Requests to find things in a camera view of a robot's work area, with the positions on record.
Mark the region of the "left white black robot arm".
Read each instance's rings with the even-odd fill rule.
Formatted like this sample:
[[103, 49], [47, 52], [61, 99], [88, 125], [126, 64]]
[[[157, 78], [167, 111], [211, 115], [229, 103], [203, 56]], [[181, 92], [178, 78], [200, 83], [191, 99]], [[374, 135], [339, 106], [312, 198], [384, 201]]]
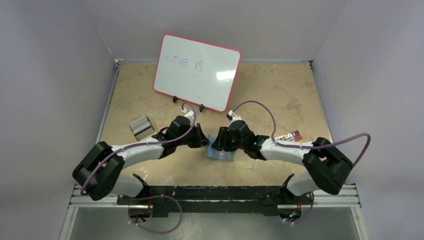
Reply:
[[209, 144], [193, 117], [177, 116], [168, 127], [150, 138], [133, 144], [96, 143], [75, 167], [72, 177], [82, 194], [98, 201], [109, 194], [129, 195], [138, 205], [146, 203], [149, 191], [138, 175], [124, 177], [122, 170], [144, 161], [159, 160], [173, 154], [177, 147], [202, 148]]

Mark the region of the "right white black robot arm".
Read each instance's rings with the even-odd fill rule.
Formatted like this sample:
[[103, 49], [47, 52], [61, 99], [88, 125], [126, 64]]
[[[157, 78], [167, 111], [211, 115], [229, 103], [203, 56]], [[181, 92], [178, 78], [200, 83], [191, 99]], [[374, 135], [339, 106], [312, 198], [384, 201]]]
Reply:
[[267, 135], [255, 134], [243, 120], [228, 127], [220, 127], [211, 148], [218, 152], [242, 150], [252, 159], [278, 160], [305, 167], [306, 171], [286, 179], [280, 196], [288, 204], [301, 195], [322, 190], [338, 195], [353, 169], [352, 161], [329, 141], [318, 137], [313, 142], [274, 140]]

